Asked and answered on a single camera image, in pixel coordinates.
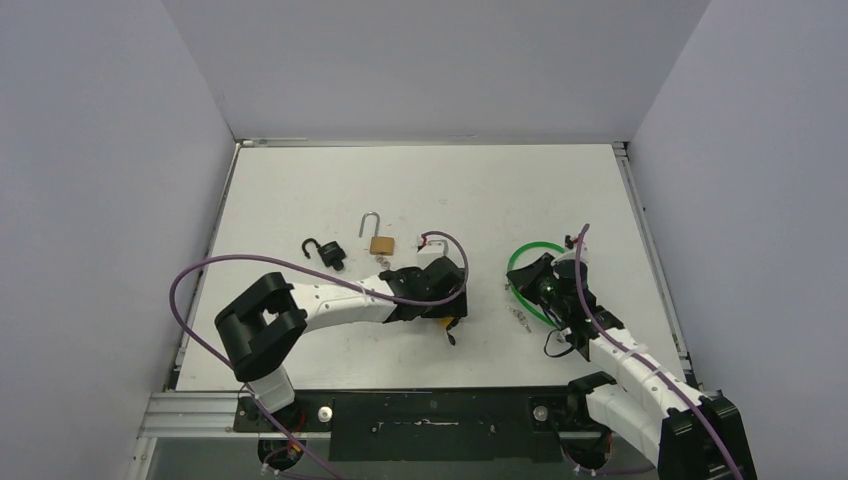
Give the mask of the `brass padlock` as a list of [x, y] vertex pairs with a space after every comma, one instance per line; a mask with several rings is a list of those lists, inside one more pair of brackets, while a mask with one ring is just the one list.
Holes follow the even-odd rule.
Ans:
[[369, 218], [372, 218], [374, 220], [373, 235], [370, 237], [368, 247], [369, 253], [374, 256], [392, 256], [395, 250], [395, 239], [392, 237], [382, 236], [380, 234], [381, 218], [377, 212], [368, 211], [362, 215], [360, 220], [358, 237], [364, 237], [366, 223]]

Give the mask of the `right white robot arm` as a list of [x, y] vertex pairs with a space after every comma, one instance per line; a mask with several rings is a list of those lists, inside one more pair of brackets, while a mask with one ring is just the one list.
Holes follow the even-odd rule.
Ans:
[[661, 479], [754, 479], [738, 408], [688, 385], [647, 351], [588, 288], [586, 260], [549, 253], [509, 267], [510, 289], [536, 306], [598, 373], [569, 383], [568, 421], [619, 434]]

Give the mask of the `yellow black padlock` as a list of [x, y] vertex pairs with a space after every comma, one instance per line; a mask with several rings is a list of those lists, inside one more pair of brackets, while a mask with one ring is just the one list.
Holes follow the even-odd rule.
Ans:
[[439, 323], [447, 330], [453, 328], [458, 322], [458, 318], [442, 318]]

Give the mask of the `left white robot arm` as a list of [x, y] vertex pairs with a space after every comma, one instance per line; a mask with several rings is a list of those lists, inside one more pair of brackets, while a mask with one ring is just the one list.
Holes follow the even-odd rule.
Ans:
[[446, 256], [426, 267], [386, 270], [346, 288], [263, 275], [218, 313], [215, 327], [236, 379], [258, 400], [259, 416], [282, 431], [299, 405], [283, 366], [306, 332], [353, 323], [386, 324], [467, 315], [466, 270]]

